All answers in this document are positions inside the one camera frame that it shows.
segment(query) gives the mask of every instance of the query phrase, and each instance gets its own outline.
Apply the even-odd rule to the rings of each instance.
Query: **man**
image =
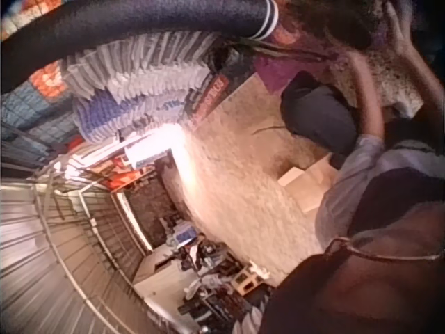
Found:
[[[330,246],[277,288],[260,334],[445,331],[444,88],[411,43],[410,3],[399,2],[398,14],[390,2],[385,12],[424,100],[416,117],[384,123],[366,58],[353,50],[359,111],[307,73],[283,92],[287,128],[347,158],[316,219]]]

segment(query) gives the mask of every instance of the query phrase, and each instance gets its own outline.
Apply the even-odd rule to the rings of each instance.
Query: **black tube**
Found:
[[[270,30],[275,8],[273,0],[71,1],[1,44],[1,93],[58,59],[130,35],[188,30],[252,37]]]

